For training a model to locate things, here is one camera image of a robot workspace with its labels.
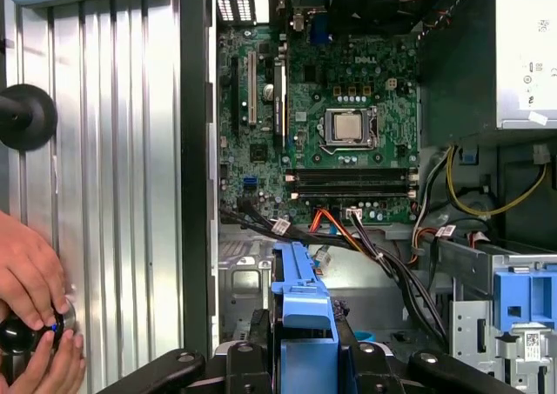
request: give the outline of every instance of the green circuit board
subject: green circuit board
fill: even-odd
[[[221,206],[236,210],[249,197],[265,217],[312,221],[316,205],[343,210],[360,207],[365,224],[411,223],[407,197],[291,199],[289,169],[411,168],[418,165],[417,63],[414,36],[361,37],[313,45],[305,34],[286,38],[288,136],[286,147],[273,134],[272,80],[265,64],[285,41],[270,28],[229,29],[219,39],[219,161]],[[257,123],[248,124],[248,55],[257,56]],[[232,114],[232,67],[237,59],[238,114]],[[327,149],[323,119],[329,109],[372,110],[373,146]],[[246,192],[245,178],[257,178]]]

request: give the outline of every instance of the blue latch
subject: blue latch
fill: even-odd
[[[281,394],[337,394],[339,334],[329,291],[313,271],[313,261],[300,243],[275,244],[283,282],[271,284],[283,297],[282,325],[298,335],[317,331],[321,337],[283,338],[280,342]]]
[[[495,272],[494,322],[501,331],[514,324],[541,323],[555,329],[557,322],[557,271]]]

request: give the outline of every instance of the motherboard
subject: motherboard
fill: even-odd
[[[232,29],[219,39],[220,204],[309,224],[411,223],[418,167],[416,38]]]

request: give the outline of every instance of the cpu socket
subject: cpu socket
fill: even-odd
[[[373,110],[327,109],[325,111],[325,145],[327,147],[373,148]]]

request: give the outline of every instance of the expansion slot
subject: expansion slot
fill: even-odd
[[[254,51],[247,52],[247,110],[248,124],[258,123],[258,56]]]
[[[231,123],[232,123],[232,132],[234,136],[238,136],[239,134],[239,124],[240,124],[240,81],[239,81],[239,72],[238,72],[238,65],[239,60],[238,57],[231,58],[231,99],[230,99],[230,113],[231,113]]]
[[[286,149],[286,138],[288,137],[288,121],[286,119],[286,67],[285,61],[275,59],[275,143],[280,149]]]
[[[417,176],[407,169],[286,170],[291,199],[415,197]]]

